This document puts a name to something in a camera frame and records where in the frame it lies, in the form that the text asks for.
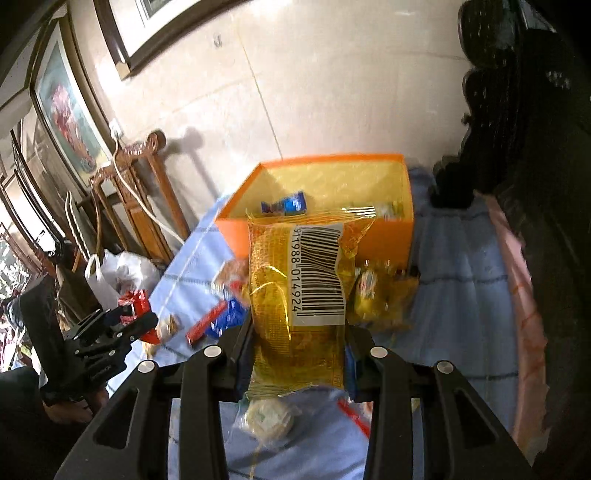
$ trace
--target orange box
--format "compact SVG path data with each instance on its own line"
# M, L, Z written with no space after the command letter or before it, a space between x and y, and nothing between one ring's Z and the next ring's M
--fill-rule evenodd
M413 198L400 154L351 154L302 157L257 165L222 209L216 225L238 258L248 258L246 212L256 215L261 201L272 203L303 190L308 212L402 203L402 217L377 218L361 240L358 264L390 260L406 268L413 241Z

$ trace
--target wall outlet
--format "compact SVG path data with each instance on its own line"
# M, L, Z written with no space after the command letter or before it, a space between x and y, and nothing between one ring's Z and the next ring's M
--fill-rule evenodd
M121 129L121 125L116 118L109 122L109 130L111 132L111 138L121 138L123 137L123 130Z

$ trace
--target white wall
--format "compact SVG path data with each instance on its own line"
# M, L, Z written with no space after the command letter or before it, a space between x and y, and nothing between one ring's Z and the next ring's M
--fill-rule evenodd
M457 153L469 68L457 37L462 2L253 0L124 81L93 1L71 0L70 9L107 117L128 141L166 134L166 170L194 227L260 161L401 152L431 167Z

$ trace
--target barcode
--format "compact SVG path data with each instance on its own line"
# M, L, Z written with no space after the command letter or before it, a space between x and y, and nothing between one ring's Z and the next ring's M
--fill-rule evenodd
M291 231L288 254L292 325L345 323L345 296L336 273L342 233L342 223L296 226Z

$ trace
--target light blue tablecloth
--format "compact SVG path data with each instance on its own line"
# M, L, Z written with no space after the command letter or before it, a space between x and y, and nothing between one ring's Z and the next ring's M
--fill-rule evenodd
M420 287L411 312L413 328L376 337L405 360L432 365L451 360L468 377L503 425L513 425L517 404L517 336L505 266L495 230L484 201L477 198L468 210L437 210L430 206L427 189L432 176L411 170L415 211L412 259L421 271ZM226 199L220 199L201 220L172 261L150 297L159 317L174 313L188 329L217 303L198 281L211 280L232 253L215 227L214 219ZM177 334L155 360L168 365L187 359L190 349L184 333ZM134 344L126 359L128 369L110 382L117 388L144 359ZM254 478L264 480L361 479L368 442L336 406L343 395L334 389L300 391L287 397L300 415L287 445L279 451L256 454ZM230 478L249 478L256 441L233 429L238 406L222 404L222 428ZM415 445L420 445L421 421L413 418ZM178 404L173 407L169 479L178 478ZM423 477L423 450L414 449L415 478Z

